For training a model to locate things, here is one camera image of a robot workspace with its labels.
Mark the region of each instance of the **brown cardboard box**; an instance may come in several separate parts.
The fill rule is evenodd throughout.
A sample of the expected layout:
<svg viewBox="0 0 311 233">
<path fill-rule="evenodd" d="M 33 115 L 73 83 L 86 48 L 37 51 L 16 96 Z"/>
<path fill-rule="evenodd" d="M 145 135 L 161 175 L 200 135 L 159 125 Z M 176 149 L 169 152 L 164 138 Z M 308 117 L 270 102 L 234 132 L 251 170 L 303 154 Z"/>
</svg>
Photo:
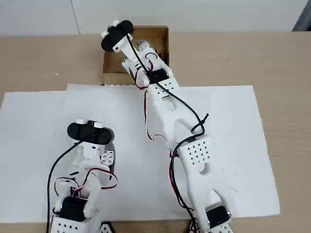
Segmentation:
<svg viewBox="0 0 311 233">
<path fill-rule="evenodd" d="M 146 40 L 155 48 L 161 59 L 169 65 L 169 28 L 167 26 L 135 26 L 133 45 Z M 103 73 L 105 84 L 133 84 L 133 81 L 121 65 L 122 52 L 104 52 Z"/>
</svg>

